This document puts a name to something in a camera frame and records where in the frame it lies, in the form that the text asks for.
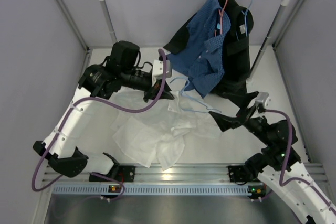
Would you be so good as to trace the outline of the light blue hanger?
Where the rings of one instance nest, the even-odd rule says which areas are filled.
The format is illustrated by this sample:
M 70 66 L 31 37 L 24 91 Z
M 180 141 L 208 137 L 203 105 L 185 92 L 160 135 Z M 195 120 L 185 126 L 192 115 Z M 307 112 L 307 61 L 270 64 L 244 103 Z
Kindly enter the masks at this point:
M 195 112 L 195 113 L 203 113 L 203 114 L 208 114 L 209 112 L 215 112 L 215 113 L 219 113 L 219 114 L 222 113 L 221 110 L 215 109 L 215 108 L 209 106 L 208 104 L 206 104 L 205 102 L 201 101 L 200 99 L 194 98 L 194 97 L 190 96 L 189 94 L 187 94 L 185 92 L 185 89 L 190 85 L 190 81 L 189 81 L 188 78 L 186 78 L 186 77 L 175 77 L 169 82 L 169 84 L 173 83 L 176 80 L 184 80 L 185 81 L 185 85 L 179 91 L 179 95 L 181 97 L 186 98 L 187 100 L 203 107 L 203 110 L 195 110 L 195 109 L 193 109 L 192 106 L 188 107 L 188 108 L 181 107 L 181 110 L 188 111 L 188 112 Z

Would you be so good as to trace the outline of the white shirt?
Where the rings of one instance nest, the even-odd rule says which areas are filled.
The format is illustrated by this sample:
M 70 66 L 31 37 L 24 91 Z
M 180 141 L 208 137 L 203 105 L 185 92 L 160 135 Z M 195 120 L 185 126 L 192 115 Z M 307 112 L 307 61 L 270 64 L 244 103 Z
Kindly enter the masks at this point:
M 204 102 L 197 92 L 186 93 Z M 125 156 L 144 167 L 158 161 L 167 170 L 180 159 L 187 138 L 206 141 L 220 138 L 221 131 L 209 113 L 181 110 L 181 107 L 192 106 L 195 110 L 203 107 L 181 97 L 179 91 L 173 91 L 173 95 L 174 100 L 159 100 L 145 112 L 118 112 L 110 129 L 112 139 Z

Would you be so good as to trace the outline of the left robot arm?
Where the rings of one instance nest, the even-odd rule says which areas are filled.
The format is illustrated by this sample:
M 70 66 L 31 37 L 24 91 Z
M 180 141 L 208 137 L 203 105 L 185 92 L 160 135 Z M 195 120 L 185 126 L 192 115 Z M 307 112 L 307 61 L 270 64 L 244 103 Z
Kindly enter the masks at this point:
M 87 154 L 78 147 L 84 129 L 101 105 L 112 106 L 109 99 L 122 87 L 144 93 L 148 105 L 143 109 L 126 109 L 124 112 L 140 113 L 153 107 L 160 99 L 173 99 L 166 79 L 172 67 L 163 49 L 145 72 L 139 66 L 139 46 L 119 41 L 110 55 L 101 63 L 88 66 L 79 79 L 78 86 L 67 111 L 53 131 L 43 140 L 33 144 L 33 150 L 47 160 L 57 173 L 73 178 L 82 172 L 99 173 L 106 181 L 114 181 L 119 174 L 118 162 L 108 153 Z

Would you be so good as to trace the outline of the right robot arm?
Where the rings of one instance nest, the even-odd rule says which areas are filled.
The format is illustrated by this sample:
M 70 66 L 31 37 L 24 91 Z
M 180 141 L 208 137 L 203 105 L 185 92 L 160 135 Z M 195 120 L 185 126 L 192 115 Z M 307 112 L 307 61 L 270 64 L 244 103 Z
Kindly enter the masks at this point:
M 245 176 L 268 186 L 300 223 L 335 223 L 335 204 L 314 181 L 292 147 L 297 138 L 289 116 L 268 108 L 267 92 L 233 94 L 229 99 L 239 107 L 235 117 L 209 112 L 220 130 L 242 126 L 266 146 L 245 161 Z

